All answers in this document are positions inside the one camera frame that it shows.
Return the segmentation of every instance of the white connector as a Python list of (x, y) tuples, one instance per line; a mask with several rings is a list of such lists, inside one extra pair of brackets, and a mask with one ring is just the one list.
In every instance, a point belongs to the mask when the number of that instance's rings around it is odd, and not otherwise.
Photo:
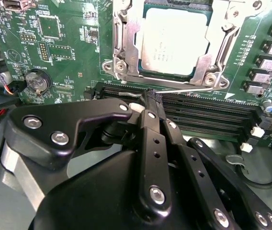
[(240, 146), (240, 149), (241, 151), (244, 151), (244, 152), (251, 152), (253, 147), (248, 143), (242, 143)]
[(253, 129), (251, 130), (251, 135), (258, 138), (261, 138), (262, 136), (264, 136), (264, 134), (265, 130), (257, 126), (253, 127)]

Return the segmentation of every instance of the black plastic part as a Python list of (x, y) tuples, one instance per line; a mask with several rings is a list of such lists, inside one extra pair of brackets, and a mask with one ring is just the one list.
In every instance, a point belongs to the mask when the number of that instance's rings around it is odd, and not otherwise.
[(8, 88), (12, 93), (15, 92), (22, 92), (27, 87), (26, 81), (24, 80), (13, 80), (9, 85)]
[(172, 167), (169, 216), (161, 223), (147, 223), (138, 217), (133, 209), (136, 158), (134, 151), (116, 153), (54, 188), (42, 201), (32, 229), (197, 229), (194, 211), (198, 205), (190, 199), (194, 194), (183, 173)]
[[(268, 213), (272, 215), (272, 210), (204, 142), (198, 138), (191, 138), (188, 146), (199, 153), (214, 186), (229, 196), (236, 223), (247, 230), (272, 230), (272, 222), (268, 218)], [(257, 220), (256, 212), (267, 220), (266, 227)]]
[[(44, 167), (56, 169), (66, 165), (72, 157), (78, 146), (79, 134), (85, 133), (85, 139), (89, 141), (93, 131), (102, 123), (126, 121), (131, 115), (127, 104), (118, 99), (100, 100), (98, 107), (96, 101), (23, 106), (9, 114), (4, 137), (17, 153)], [(27, 117), (39, 118), (42, 126), (38, 129), (26, 127), (23, 121)], [(68, 135), (68, 144), (52, 142), (51, 135), (56, 131)]]
[[(149, 223), (161, 222), (171, 211), (170, 181), (166, 140), (159, 130), (159, 117), (150, 110), (143, 110), (139, 118), (139, 144), (137, 156), (137, 191), (134, 207), (142, 219)], [(155, 203), (150, 189), (159, 188), (165, 201)]]

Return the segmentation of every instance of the motherboard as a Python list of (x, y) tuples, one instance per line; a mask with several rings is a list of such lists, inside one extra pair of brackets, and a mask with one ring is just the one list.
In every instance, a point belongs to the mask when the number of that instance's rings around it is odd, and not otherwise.
[(257, 106), (255, 144), (272, 142), (272, 1), (0, 0), (0, 49), (26, 104), (153, 88)]

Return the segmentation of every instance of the hole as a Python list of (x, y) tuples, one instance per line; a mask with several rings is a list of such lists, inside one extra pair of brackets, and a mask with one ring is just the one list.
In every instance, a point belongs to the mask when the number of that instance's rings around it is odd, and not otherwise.
[(191, 158), (192, 158), (194, 161), (197, 160), (197, 158), (196, 158), (195, 156), (193, 156), (193, 155), (191, 155)]
[(262, 6), (262, 2), (261, 1), (255, 1), (254, 3), (253, 3), (253, 7), (254, 7), (254, 9), (257, 11), (257, 10), (259, 10), (260, 8), (261, 8), (261, 6)]
[(153, 153), (156, 158), (160, 158), (160, 155), (157, 152)]
[(234, 17), (237, 17), (239, 15), (239, 12), (238, 11), (235, 11), (234, 13), (233, 13), (233, 16)]
[(220, 86), (221, 88), (224, 88), (224, 87), (227, 86), (227, 82), (226, 82), (226, 81), (222, 81), (222, 82), (220, 82), (219, 86)]
[(202, 178), (204, 177), (204, 174), (203, 174), (203, 172), (201, 172), (201, 171), (198, 171), (198, 174), (199, 174), (199, 176), (200, 176), (200, 177), (202, 177)]
[(107, 71), (111, 70), (111, 66), (110, 66), (109, 64), (106, 64), (106, 65), (104, 66), (104, 68), (105, 68), (105, 70), (107, 70)]

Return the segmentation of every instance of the hex bolt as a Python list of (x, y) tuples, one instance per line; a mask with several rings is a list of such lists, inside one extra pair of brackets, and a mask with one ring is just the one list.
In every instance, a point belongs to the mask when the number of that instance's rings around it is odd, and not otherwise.
[(216, 220), (225, 228), (229, 227), (230, 223), (228, 222), (228, 219), (226, 215), (219, 209), (215, 209), (214, 215), (216, 217)]
[(165, 202), (164, 193), (157, 187), (150, 188), (150, 197), (158, 205), (162, 205)]
[(26, 127), (31, 129), (37, 129), (42, 126), (41, 120), (39, 120), (37, 117), (29, 116), (23, 120), (23, 123)]
[(56, 131), (51, 135), (51, 140), (58, 145), (66, 145), (69, 142), (69, 137), (67, 134)]

